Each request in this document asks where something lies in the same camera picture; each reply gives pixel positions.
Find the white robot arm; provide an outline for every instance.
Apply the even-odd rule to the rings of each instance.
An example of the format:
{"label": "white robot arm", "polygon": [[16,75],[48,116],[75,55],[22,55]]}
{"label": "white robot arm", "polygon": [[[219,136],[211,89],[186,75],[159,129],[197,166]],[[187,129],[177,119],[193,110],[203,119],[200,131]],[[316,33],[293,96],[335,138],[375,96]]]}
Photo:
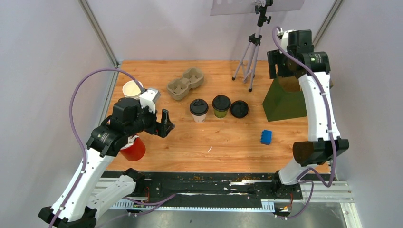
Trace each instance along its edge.
{"label": "white robot arm", "polygon": [[[83,161],[81,161],[60,198],[51,207],[42,208],[40,211],[39,217],[42,220],[49,224],[54,220],[53,225],[56,227],[93,228],[99,217],[121,198],[133,192],[143,191],[144,175],[128,169],[113,185],[91,196],[102,173],[120,149],[128,144],[129,137],[145,131],[164,138],[174,128],[165,109],[161,123],[156,121],[155,102],[159,97],[158,90],[149,88],[140,95],[140,101],[121,98],[114,105],[112,115],[92,131],[87,142],[85,171],[82,171]],[[67,203],[61,207],[81,173],[81,180],[75,186]]]}
{"label": "white robot arm", "polygon": [[[308,141],[294,143],[293,158],[273,177],[272,191],[281,197],[292,191],[300,175],[309,167],[334,159],[333,143],[336,156],[347,150],[349,143],[347,139],[341,139],[333,115],[327,54],[314,52],[310,30],[282,31],[278,28],[277,36],[281,44],[276,45],[286,53],[279,49],[268,52],[270,78],[295,76],[304,94],[308,116]],[[295,59],[306,67],[297,64]]]}

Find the wooden table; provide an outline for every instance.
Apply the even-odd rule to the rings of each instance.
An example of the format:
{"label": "wooden table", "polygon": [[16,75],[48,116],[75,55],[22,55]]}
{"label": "wooden table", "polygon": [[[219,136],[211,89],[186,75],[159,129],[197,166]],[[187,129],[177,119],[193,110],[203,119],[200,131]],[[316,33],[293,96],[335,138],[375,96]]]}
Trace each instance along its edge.
{"label": "wooden table", "polygon": [[[144,87],[160,91],[157,110],[169,110],[175,129],[164,139],[139,133],[146,146],[145,156],[132,162],[119,154],[108,170],[123,171],[132,167],[139,171],[275,172],[283,168],[292,158],[292,144],[307,140],[307,118],[269,123],[262,106],[271,84],[267,61],[258,62],[251,93],[249,83],[242,82],[241,72],[235,81],[231,80],[237,64],[228,60],[124,61],[122,70],[132,74]],[[183,100],[175,101],[167,92],[167,84],[190,67],[204,72],[204,83]],[[111,107],[123,97],[122,87],[129,80],[119,74]],[[243,119],[230,113],[223,119],[216,118],[211,102],[220,94],[228,96],[232,102],[248,103],[249,114]],[[204,99],[210,106],[204,123],[196,123],[189,111],[190,103],[196,98]],[[273,132],[269,146],[260,144],[261,132],[265,129]],[[329,172],[327,165],[317,170]]]}

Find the floor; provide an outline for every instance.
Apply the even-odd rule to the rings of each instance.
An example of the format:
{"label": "floor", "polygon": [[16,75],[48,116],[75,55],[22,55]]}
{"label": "floor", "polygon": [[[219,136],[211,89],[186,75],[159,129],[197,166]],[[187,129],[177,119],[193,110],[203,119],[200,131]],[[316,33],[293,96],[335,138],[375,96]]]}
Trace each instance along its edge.
{"label": "floor", "polygon": [[[302,203],[295,203],[293,211],[300,211]],[[347,228],[339,203],[310,203],[304,214],[283,221],[271,213],[262,212],[210,212],[210,211],[154,211],[137,218],[125,216],[125,210],[110,209],[97,222],[103,228]]]}
{"label": "floor", "polygon": [[[145,88],[160,91],[157,110],[169,111],[175,129],[164,139],[140,133],[146,146],[145,156],[132,162],[118,155],[107,170],[275,172],[283,168],[292,158],[292,144],[307,140],[307,118],[269,123],[262,107],[271,84],[267,61],[258,62],[251,93],[249,83],[242,82],[242,73],[235,81],[231,80],[237,64],[228,60],[124,61],[122,70],[132,74]],[[202,70],[205,81],[184,99],[175,101],[167,92],[167,84],[191,67]],[[129,80],[119,74],[111,107],[123,97],[122,87]],[[223,119],[216,118],[211,102],[217,95],[226,95],[232,102],[245,101],[249,114],[243,119],[230,113]],[[190,103],[197,98],[204,99],[210,106],[204,123],[196,123],[189,111]],[[269,146],[260,143],[261,132],[265,129],[273,132]],[[327,165],[317,170],[329,173]]]}

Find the dark green box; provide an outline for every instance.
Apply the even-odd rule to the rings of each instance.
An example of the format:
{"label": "dark green box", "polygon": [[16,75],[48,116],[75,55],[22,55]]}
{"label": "dark green box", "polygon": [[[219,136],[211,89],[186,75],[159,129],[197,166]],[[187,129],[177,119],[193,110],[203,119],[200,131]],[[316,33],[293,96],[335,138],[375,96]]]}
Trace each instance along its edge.
{"label": "dark green box", "polygon": [[274,79],[263,101],[263,109],[269,122],[306,116],[304,94],[298,79]]}

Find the black cup lid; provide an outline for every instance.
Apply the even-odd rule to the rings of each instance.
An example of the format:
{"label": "black cup lid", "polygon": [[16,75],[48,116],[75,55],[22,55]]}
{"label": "black cup lid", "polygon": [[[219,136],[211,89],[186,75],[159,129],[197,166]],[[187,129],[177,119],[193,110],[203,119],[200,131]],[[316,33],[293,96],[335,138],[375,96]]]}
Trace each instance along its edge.
{"label": "black cup lid", "polygon": [[231,100],[224,95],[218,95],[213,99],[213,108],[219,112],[227,111],[231,106]]}
{"label": "black cup lid", "polygon": [[231,114],[236,118],[243,118],[249,112],[248,104],[244,101],[236,101],[231,105]]}
{"label": "black cup lid", "polygon": [[203,99],[196,99],[190,104],[190,112],[193,115],[204,115],[209,110],[209,105]]}

